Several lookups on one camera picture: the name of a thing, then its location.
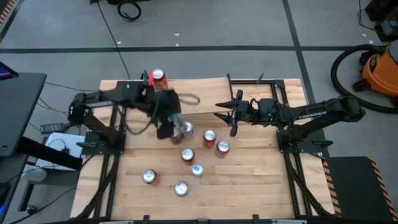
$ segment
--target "concrete floor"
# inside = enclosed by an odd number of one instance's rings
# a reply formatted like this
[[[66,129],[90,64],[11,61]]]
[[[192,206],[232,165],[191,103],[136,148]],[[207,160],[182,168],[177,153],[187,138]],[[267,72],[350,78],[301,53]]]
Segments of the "concrete floor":
[[[264,72],[264,78],[301,78],[308,99],[321,101],[338,96],[330,68],[341,52],[333,47],[382,44],[375,32],[358,25],[356,0],[151,0],[139,4],[142,17],[130,23],[118,16],[115,6],[100,2],[116,41],[124,48],[122,56],[132,78],[152,68],[163,68],[169,78],[224,77],[227,72],[233,78],[257,78]],[[0,43],[0,61],[18,72],[44,72],[48,82],[75,88],[94,90],[101,80],[127,78],[118,53],[106,52],[114,43],[96,4],[19,0],[18,5]],[[363,22],[371,24],[365,14]],[[184,48],[196,46],[225,48]],[[308,51],[308,46],[333,46],[328,48],[333,51]],[[27,54],[12,54],[18,49]],[[52,49],[56,53],[46,53]],[[341,82],[349,86],[358,78],[358,69],[358,57],[347,58],[339,71]],[[66,110],[75,94],[45,85],[41,97],[54,108]],[[385,103],[372,93],[364,97]],[[330,155],[373,156],[397,209],[398,139],[393,133],[398,116],[366,112],[358,123],[325,129],[326,138],[335,142]],[[67,120],[60,113],[36,107],[30,122],[39,126]],[[30,126],[25,136],[36,141],[43,138]],[[19,184],[5,223],[25,215],[16,211],[24,184]],[[68,188],[38,186],[30,203],[43,206]],[[66,220],[73,194],[69,192],[22,223]]]

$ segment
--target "wooden tabletop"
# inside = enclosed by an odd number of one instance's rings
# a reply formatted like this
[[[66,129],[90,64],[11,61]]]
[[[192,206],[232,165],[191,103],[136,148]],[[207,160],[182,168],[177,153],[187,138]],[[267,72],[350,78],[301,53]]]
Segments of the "wooden tabletop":
[[[299,79],[286,79],[285,85],[290,106],[306,104]],[[101,89],[111,86],[116,86],[116,81],[101,83]],[[237,90],[243,90],[244,100],[272,98],[271,89],[266,85],[233,85],[234,93]],[[109,124],[110,111],[110,108],[100,108],[95,115]],[[127,117],[135,130],[141,129],[147,121],[144,114],[134,110],[129,111]],[[139,136],[127,136],[126,150],[119,163],[112,220],[142,220],[144,215],[150,215],[151,220],[250,219],[253,214],[259,214],[260,218],[294,217],[276,128],[239,123],[238,134],[232,138],[230,128],[212,113],[185,114],[181,118],[193,123],[195,136],[178,146],[168,139],[156,139],[154,127]],[[214,148],[203,147],[202,136],[206,129],[214,129],[218,140],[229,141],[231,151],[224,159],[215,156]],[[185,147],[195,151],[196,163],[205,171],[202,178],[194,178],[191,167],[181,161],[180,151]],[[326,210],[334,213],[321,160],[309,154],[301,154],[301,157],[308,188]],[[95,156],[81,171],[71,217],[78,215],[96,192],[102,161],[103,156]],[[160,174],[159,185],[142,182],[141,175],[146,169]],[[181,180],[189,186],[189,193],[184,197],[174,194],[174,184]],[[304,214],[301,193],[296,188]],[[102,215],[107,196],[105,192]]]

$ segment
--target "soda can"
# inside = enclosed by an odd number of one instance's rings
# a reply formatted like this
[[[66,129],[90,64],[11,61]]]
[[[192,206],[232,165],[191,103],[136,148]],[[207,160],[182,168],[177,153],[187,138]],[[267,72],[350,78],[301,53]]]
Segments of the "soda can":
[[[174,193],[180,197],[186,196],[188,193],[188,184],[184,181],[178,181],[174,185]]]
[[[216,132],[214,130],[206,130],[203,133],[203,144],[206,148],[211,149],[216,142]]]
[[[145,184],[157,185],[160,181],[160,176],[153,169],[148,169],[142,175],[142,180]]]
[[[161,69],[155,69],[153,72],[155,90],[168,90],[166,74]]]
[[[182,124],[182,134],[186,140],[193,138],[193,124],[189,121],[184,121]]]
[[[192,166],[193,162],[195,161],[195,152],[190,148],[182,149],[181,159],[186,165]]]
[[[173,144],[180,144],[182,141],[182,138],[183,138],[183,136],[182,136],[181,130],[179,128],[174,127],[174,134],[172,137],[170,137],[170,141]]]
[[[200,178],[203,176],[203,167],[200,164],[194,164],[192,166],[192,174],[196,178]]]
[[[231,146],[227,141],[219,141],[217,143],[216,147],[216,156],[219,157],[220,159],[226,157],[227,153],[229,153],[229,150],[231,149]]]

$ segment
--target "black hose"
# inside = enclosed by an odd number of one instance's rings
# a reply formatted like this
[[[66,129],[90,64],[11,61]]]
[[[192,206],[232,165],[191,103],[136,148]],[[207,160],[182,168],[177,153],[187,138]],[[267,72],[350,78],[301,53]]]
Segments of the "black hose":
[[[374,110],[374,111],[378,111],[378,112],[382,112],[382,113],[390,113],[390,114],[398,113],[398,108],[390,108],[390,107],[386,107],[386,106],[375,105],[373,103],[370,103],[368,101],[360,99],[359,97],[353,95],[352,93],[350,93],[349,91],[344,89],[344,87],[338,81],[337,69],[338,69],[338,66],[340,65],[340,63],[347,56],[351,55],[352,53],[361,51],[361,50],[367,50],[367,51],[372,52],[373,54],[383,54],[386,51],[386,49],[383,47],[379,47],[379,46],[375,46],[375,45],[371,45],[371,44],[358,45],[358,46],[353,47],[352,49],[346,50],[339,57],[337,57],[337,59],[331,66],[330,76],[331,76],[331,81],[333,82],[333,85],[335,86],[336,90],[339,91],[342,95],[352,96],[353,98],[356,98],[358,100],[359,104],[361,106],[364,106],[365,108],[369,108],[370,110]]]
[[[122,5],[124,5],[124,4],[132,4],[134,7],[136,7],[136,8],[138,9],[138,15],[137,15],[136,17],[131,17],[131,16],[129,16],[126,12],[123,12],[123,11],[121,10],[121,7],[122,7]],[[119,16],[120,16],[122,19],[124,19],[125,21],[132,22],[132,21],[137,20],[137,19],[141,16],[141,8],[140,8],[139,5],[138,5],[136,2],[134,2],[133,0],[124,0],[124,1],[121,1],[121,2],[118,4],[118,13],[119,13]]]

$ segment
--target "yellow black caution stripe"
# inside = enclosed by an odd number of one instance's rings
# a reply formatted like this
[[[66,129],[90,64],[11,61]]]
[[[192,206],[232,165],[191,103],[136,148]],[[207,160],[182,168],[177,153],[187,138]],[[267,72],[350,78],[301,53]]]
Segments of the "yellow black caution stripe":
[[[8,14],[11,12],[11,9],[15,6],[15,3],[17,0],[9,0],[7,3],[7,6],[4,8],[2,13],[0,14],[0,24],[2,24],[5,20]]]
[[[323,171],[325,171],[325,177],[326,177],[326,181],[328,182],[331,202],[333,203],[333,208],[335,210],[335,214],[338,216],[341,216],[341,209],[340,209],[340,206],[339,206],[339,203],[337,200],[337,193],[335,190],[335,186],[333,185],[333,180],[330,175],[330,169],[329,169],[328,163],[325,160],[325,158],[322,158],[322,161],[323,161]]]
[[[376,177],[377,177],[377,179],[378,179],[378,181],[380,183],[380,188],[383,191],[384,197],[386,198],[386,203],[387,203],[387,205],[388,205],[388,207],[390,209],[390,213],[392,215],[392,219],[394,221],[398,221],[398,217],[397,217],[396,211],[394,210],[394,207],[392,206],[391,199],[388,196],[386,186],[384,185],[383,179],[381,178],[381,174],[379,172],[379,168],[377,168],[376,161],[371,156],[368,156],[368,159],[372,163],[372,166],[373,166],[373,169],[374,169],[374,173],[376,174]]]

